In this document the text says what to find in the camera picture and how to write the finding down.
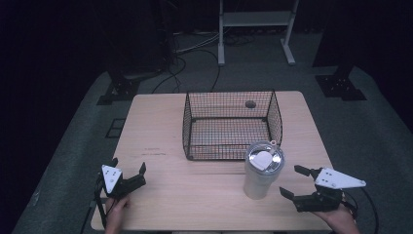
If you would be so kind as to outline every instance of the white metal stand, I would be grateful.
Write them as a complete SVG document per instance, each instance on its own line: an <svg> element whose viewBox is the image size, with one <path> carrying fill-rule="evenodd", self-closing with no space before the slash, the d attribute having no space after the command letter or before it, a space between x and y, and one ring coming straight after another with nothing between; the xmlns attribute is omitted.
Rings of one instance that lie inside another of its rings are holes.
<svg viewBox="0 0 413 234"><path fill-rule="evenodd" d="M289 49L288 43L291 36L292 26L294 25L300 0L294 0L291 11L282 12L240 12L224 13L223 2L219 3L219 43L218 43L218 64L225 64L224 55L224 27L226 26L272 26L286 25L285 38L281 39L282 48L289 65L295 64L295 59Z"/></svg>

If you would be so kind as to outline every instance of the light wood tabletop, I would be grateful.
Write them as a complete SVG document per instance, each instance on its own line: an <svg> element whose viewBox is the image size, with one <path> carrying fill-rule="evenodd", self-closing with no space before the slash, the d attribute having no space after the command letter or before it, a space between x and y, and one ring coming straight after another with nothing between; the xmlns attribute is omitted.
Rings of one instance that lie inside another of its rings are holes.
<svg viewBox="0 0 413 234"><path fill-rule="evenodd" d="M182 146L185 94L134 98L114 157L124 178L146 163L147 184L131 194L124 229L167 231L330 230L318 217L297 213L279 191L295 195L316 191L313 179L294 165L332 168L304 97L276 92L282 115L285 165L268 195L249 199L243 191L244 162L194 162ZM102 230L96 209L92 228Z"/></svg>

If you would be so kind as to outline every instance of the wire mesh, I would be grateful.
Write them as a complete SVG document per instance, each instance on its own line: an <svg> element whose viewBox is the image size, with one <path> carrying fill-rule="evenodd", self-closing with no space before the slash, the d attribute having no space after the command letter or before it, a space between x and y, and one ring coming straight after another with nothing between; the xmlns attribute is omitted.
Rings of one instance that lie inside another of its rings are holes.
<svg viewBox="0 0 413 234"><path fill-rule="evenodd" d="M182 141L189 160L243 160L259 140L282 142L274 92L188 93Z"/></svg>

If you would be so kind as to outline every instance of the human hand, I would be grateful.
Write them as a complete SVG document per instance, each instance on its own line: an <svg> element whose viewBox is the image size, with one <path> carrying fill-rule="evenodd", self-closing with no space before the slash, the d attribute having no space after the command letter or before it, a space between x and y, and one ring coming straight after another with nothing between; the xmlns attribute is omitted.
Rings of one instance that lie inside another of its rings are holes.
<svg viewBox="0 0 413 234"><path fill-rule="evenodd" d="M358 228L350 210L340 204L337 210L331 212L314 212L314 215L325 221L337 234L359 234Z"/></svg>
<svg viewBox="0 0 413 234"><path fill-rule="evenodd" d="M106 234L117 234L122 230L125 208L130 204L130 196L117 201L109 198L106 201Z"/></svg>

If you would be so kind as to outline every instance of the black wire mesh basket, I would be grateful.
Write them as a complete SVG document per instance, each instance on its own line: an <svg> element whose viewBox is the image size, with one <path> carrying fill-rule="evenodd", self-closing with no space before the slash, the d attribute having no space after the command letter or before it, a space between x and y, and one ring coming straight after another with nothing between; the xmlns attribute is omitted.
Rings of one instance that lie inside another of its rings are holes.
<svg viewBox="0 0 413 234"><path fill-rule="evenodd" d="M282 143L274 91L187 93L182 141L188 160L244 160L260 140Z"/></svg>

